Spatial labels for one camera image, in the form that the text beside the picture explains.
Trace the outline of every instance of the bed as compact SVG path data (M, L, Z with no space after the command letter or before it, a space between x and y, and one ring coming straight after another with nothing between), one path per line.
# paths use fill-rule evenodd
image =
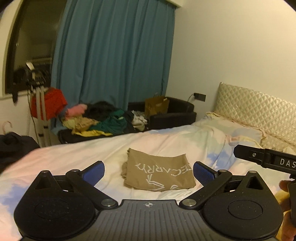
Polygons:
M96 184L119 203L123 199L175 199L189 196L202 185L184 190L152 192L124 186L121 166L129 148L157 156L186 154L191 166L201 161L211 168L234 175L256 170L275 194L280 180L289 175L237 159L237 144L272 148L294 154L296 150L296 105L246 88L221 83L215 110L192 125L151 130L75 144L37 149L10 166L0 176L0 240L21 238L14 223L14 209L41 170L64 175L84 169L97 160L105 164L105 176Z

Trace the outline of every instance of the black armchair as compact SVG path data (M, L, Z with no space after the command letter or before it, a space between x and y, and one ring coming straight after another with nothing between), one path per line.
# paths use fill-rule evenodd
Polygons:
M150 116L149 130L159 130L190 125L196 120L194 105L180 99L167 97L170 100L167 114ZM145 102L130 102L128 110L145 111Z

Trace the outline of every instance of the pastel bedsheet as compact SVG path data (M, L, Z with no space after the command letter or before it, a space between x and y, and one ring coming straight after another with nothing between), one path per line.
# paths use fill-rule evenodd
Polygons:
M164 192L134 190L124 186L120 172L127 160L129 148L157 156L172 157L185 153L191 166L196 161L202 161L216 170L230 170L234 175L244 175L254 169L276 193L278 182L287 179L287 174L263 169L233 156L233 148L237 144L259 147L255 140L248 137L246 129L244 136L236 132L236 136L232 137L210 124L197 122L191 126L58 145L31 152L0 176L0 240L17 241L21 238L13 220L13 212L41 170L50 170L53 175L64 175L71 169L82 170L102 160L105 176L96 184L96 188L119 203L122 199L176 199L179 202L202 187L198 181L194 188L188 190Z

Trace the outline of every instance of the finger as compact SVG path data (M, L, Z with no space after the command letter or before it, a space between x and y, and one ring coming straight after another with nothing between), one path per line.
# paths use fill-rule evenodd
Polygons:
M296 227L291 222L291 212L287 212L284 216L282 240L293 241L296 235Z
M280 206L281 206L281 208L283 210L283 213L286 212L286 211L289 211L291 209L290 198L287 198L287 199L283 200L280 203Z
M280 181L279 182L279 187L281 190L285 191L285 192L288 192L288 184L290 184L292 181Z

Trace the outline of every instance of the brown paper bag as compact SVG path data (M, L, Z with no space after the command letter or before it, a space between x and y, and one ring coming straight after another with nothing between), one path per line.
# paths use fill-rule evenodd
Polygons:
M167 191L195 187L195 179L186 155L176 157L151 156L128 150L123 164L124 183L137 189Z
M145 100L145 116L150 117L157 114L165 114L168 112L170 100L165 96L157 96Z

